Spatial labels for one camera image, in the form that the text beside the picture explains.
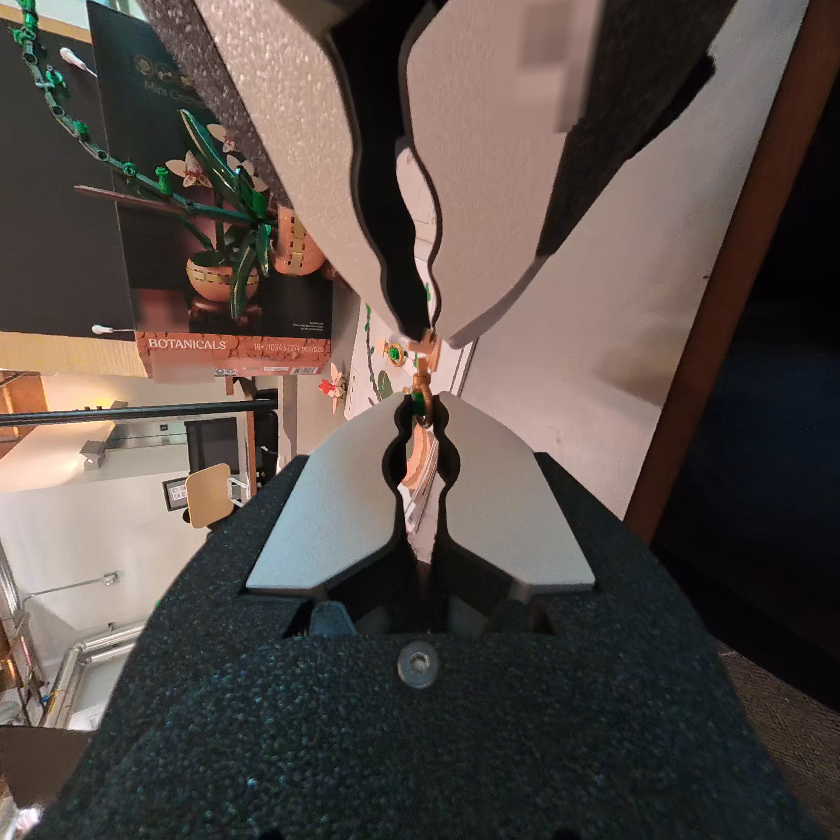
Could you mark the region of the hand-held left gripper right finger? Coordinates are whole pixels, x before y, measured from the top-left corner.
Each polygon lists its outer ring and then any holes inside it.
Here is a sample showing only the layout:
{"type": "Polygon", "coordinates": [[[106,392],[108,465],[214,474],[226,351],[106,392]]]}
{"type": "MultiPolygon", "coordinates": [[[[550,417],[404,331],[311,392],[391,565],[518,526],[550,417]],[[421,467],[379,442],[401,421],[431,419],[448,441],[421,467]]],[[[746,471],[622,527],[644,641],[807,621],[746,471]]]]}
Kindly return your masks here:
{"type": "Polygon", "coordinates": [[[531,448],[450,392],[434,411],[436,583],[461,601],[591,591],[594,572],[531,448]]]}

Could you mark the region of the gold ring brick piece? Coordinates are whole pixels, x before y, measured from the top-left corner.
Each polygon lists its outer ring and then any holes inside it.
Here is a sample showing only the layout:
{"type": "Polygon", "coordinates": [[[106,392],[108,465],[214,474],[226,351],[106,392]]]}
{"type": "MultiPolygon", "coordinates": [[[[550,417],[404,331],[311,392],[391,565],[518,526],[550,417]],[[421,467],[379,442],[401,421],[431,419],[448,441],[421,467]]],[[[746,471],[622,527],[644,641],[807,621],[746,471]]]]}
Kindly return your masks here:
{"type": "Polygon", "coordinates": [[[418,355],[415,358],[415,371],[409,396],[412,399],[413,417],[416,424],[429,429],[434,425],[434,395],[432,392],[432,371],[428,357],[418,355]]]}

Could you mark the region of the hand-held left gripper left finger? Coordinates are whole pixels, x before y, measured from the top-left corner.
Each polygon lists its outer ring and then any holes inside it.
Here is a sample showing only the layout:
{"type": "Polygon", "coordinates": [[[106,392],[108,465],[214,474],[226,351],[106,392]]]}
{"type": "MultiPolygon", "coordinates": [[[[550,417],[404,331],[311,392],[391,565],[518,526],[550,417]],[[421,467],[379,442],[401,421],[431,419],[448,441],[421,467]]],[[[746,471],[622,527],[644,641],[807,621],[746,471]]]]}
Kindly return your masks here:
{"type": "Polygon", "coordinates": [[[406,545],[406,443],[414,402],[396,393],[315,448],[245,584],[247,592],[315,595],[406,545]]]}

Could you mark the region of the brick orchid model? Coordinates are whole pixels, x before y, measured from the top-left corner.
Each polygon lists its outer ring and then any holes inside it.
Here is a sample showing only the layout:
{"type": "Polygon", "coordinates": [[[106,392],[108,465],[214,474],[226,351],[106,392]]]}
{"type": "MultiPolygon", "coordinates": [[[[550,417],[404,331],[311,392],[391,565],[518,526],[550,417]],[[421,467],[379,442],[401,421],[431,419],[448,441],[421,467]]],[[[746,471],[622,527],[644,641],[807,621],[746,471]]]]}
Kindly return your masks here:
{"type": "Polygon", "coordinates": [[[104,191],[102,196],[175,216],[202,247],[186,262],[187,277],[196,290],[201,285],[219,287],[235,298],[268,278],[270,270],[303,277],[325,267],[326,257],[299,215],[273,201],[251,162],[237,157],[236,142],[223,125],[203,125],[180,110],[184,155],[158,166],[154,178],[95,143],[89,127],[60,103],[70,98],[70,91],[40,41],[36,3],[17,6],[22,22],[10,34],[52,116],[129,188],[129,194],[104,191]]]}

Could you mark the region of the black brick set box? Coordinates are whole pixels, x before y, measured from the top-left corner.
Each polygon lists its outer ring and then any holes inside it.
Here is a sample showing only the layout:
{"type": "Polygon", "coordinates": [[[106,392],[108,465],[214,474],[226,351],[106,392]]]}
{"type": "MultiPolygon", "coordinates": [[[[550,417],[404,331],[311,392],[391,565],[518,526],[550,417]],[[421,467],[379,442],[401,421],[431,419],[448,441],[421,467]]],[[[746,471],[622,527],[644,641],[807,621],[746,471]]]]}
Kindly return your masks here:
{"type": "Polygon", "coordinates": [[[291,203],[148,23],[97,2],[87,15],[113,184],[154,205],[117,205],[144,365],[204,354],[216,375],[320,373],[333,284],[320,264],[285,266],[291,203]]]}

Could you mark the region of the white instruction booklet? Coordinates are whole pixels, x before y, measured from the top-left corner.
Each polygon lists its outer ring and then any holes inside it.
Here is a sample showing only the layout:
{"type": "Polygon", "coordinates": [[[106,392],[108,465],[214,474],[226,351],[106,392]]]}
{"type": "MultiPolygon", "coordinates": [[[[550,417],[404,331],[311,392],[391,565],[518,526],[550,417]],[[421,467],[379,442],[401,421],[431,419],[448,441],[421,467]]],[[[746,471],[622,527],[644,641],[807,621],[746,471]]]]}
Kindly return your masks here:
{"type": "MultiPolygon", "coordinates": [[[[384,322],[369,307],[360,305],[358,328],[348,378],[348,395],[343,415],[351,420],[368,408],[396,392],[409,392],[413,383],[416,353],[408,353],[407,340],[389,332],[384,322]],[[403,367],[391,366],[382,357],[384,341],[399,343],[406,351],[403,367]]],[[[473,344],[453,350],[442,343],[437,369],[432,372],[432,392],[452,392],[459,395],[473,354],[473,344]]],[[[419,527],[436,476],[437,441],[430,429],[415,425],[406,444],[406,475],[400,486],[406,520],[406,530],[419,527]]]]}

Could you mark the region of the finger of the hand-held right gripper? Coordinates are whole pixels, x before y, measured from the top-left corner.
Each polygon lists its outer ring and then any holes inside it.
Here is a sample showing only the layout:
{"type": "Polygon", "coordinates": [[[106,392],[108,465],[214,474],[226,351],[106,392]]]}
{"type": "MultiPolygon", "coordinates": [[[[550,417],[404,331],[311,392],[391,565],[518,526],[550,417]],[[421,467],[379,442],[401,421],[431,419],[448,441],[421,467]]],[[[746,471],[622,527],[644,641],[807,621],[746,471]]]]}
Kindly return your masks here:
{"type": "Polygon", "coordinates": [[[327,259],[392,328],[430,326],[396,178],[399,53],[419,2],[196,2],[272,171],[327,259]]]}
{"type": "Polygon", "coordinates": [[[436,209],[434,328],[463,346],[539,267],[565,142],[568,3],[429,3],[400,63],[409,139],[436,209]]]}

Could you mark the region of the wooden chair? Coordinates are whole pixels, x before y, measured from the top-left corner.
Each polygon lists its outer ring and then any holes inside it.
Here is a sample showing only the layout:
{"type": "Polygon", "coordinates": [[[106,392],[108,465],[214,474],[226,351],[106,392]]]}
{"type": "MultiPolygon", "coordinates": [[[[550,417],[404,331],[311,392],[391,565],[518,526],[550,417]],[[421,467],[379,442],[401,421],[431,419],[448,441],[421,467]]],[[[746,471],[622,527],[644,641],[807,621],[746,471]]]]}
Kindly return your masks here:
{"type": "Polygon", "coordinates": [[[227,464],[200,469],[185,480],[187,514],[193,529],[209,529],[242,508],[251,486],[233,475],[227,464]]]}

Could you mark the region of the grey desk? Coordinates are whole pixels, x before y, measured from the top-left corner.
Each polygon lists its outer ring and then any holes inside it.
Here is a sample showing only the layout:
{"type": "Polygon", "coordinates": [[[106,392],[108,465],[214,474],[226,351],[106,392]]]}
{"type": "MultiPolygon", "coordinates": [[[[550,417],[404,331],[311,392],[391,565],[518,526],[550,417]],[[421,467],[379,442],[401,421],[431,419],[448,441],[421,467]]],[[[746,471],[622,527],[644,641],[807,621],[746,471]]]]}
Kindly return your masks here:
{"type": "Polygon", "coordinates": [[[464,398],[644,541],[838,73],[838,2],[736,2],[717,74],[479,340],[464,398]]]}

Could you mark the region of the black board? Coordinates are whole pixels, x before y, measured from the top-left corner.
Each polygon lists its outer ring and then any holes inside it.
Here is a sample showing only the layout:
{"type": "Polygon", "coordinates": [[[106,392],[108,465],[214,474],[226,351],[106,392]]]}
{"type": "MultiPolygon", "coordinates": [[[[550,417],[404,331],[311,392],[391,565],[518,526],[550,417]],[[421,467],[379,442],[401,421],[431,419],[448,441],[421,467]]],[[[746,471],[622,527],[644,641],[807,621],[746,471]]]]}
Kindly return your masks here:
{"type": "Polygon", "coordinates": [[[21,48],[1,35],[1,330],[131,340],[130,287],[109,169],[59,125],[21,48]]]}

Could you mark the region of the black monitor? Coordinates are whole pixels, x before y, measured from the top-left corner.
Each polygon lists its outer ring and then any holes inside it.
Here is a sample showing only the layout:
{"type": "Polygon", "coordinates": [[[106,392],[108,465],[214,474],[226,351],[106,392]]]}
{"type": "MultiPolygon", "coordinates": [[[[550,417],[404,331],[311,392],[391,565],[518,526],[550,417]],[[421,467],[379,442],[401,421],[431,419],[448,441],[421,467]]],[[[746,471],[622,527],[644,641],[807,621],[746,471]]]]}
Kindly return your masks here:
{"type": "Polygon", "coordinates": [[[241,474],[236,418],[185,421],[184,426],[191,474],[218,465],[226,465],[233,476],[241,474]]]}

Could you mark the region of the white brick flower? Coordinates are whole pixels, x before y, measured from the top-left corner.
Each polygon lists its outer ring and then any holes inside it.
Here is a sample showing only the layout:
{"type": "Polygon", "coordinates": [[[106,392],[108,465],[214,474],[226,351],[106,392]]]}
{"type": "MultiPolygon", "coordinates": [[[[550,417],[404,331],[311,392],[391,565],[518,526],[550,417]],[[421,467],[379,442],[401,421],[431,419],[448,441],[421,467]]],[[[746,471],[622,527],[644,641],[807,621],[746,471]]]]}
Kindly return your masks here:
{"type": "Polygon", "coordinates": [[[329,364],[327,373],[329,373],[329,376],[321,379],[318,389],[321,394],[330,399],[332,414],[335,415],[338,412],[339,405],[345,400],[347,382],[343,371],[332,361],[329,364]]]}

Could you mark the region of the black pole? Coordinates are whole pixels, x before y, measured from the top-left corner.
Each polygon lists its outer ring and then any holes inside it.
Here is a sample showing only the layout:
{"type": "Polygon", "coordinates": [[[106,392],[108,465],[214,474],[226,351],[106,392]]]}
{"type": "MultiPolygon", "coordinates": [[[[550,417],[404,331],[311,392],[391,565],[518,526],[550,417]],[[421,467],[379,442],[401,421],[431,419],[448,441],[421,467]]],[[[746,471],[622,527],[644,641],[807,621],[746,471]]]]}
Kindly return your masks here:
{"type": "Polygon", "coordinates": [[[106,409],[71,410],[1,415],[2,427],[36,427],[40,425],[84,424],[90,422],[127,422],[158,417],[195,417],[230,413],[276,411],[277,397],[238,402],[195,403],[164,406],[124,406],[106,409]]]}

